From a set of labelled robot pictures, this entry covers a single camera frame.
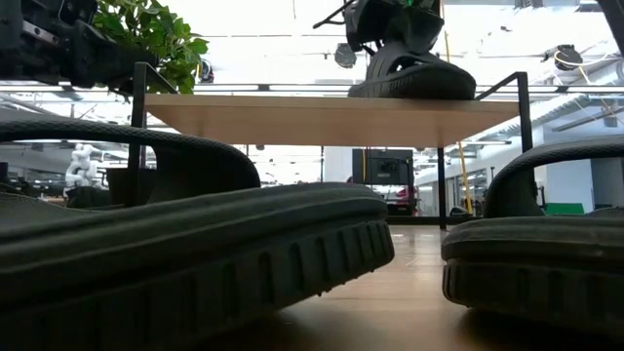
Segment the wooden floor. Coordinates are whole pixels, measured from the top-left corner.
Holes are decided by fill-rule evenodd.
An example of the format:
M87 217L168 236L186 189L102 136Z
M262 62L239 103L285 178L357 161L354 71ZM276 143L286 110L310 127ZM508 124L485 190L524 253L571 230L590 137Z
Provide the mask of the wooden floor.
M441 292L445 233L396 226L392 234L397 255L389 265L200 350L624 350L602 338L454 305Z

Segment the green plant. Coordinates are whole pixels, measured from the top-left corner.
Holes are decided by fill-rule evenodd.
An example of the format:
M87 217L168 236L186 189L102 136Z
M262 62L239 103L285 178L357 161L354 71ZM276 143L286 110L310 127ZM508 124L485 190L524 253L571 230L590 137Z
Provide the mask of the green plant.
M159 58L158 71L183 94L192 94L193 72L208 42L157 0L97 0L93 26L116 42L142 48ZM162 88L150 86L154 93Z

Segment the yellow pole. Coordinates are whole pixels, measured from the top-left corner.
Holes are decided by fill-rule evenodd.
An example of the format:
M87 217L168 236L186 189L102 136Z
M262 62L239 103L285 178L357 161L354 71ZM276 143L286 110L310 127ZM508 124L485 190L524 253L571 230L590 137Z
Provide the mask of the yellow pole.
M466 188L466 206L468 207L468 214L472 214L472 196L470 196L470 186L468 186L468 176L466 175L466 159L464 158L464 147L461 145L461 141L457 143L459 145L459 160L461 161L461 177L464 180L464 187Z

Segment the white robot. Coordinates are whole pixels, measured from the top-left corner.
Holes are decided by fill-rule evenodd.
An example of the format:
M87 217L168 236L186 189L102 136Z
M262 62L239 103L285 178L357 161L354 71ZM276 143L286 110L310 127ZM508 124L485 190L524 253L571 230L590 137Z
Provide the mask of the white robot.
M71 163L65 172L65 192L79 186L91 186L98 175L98 163L91 161L94 148L89 144L76 144L71 152Z

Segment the wooden table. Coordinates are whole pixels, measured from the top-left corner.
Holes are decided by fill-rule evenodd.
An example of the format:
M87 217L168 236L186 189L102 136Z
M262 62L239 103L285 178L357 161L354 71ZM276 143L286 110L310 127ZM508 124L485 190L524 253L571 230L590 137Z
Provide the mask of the wooden table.
M440 240L434 227L393 227L389 265L197 351L622 350L607 340L476 313L442 295Z
M182 134L229 144L445 147L518 116L515 102L146 95Z

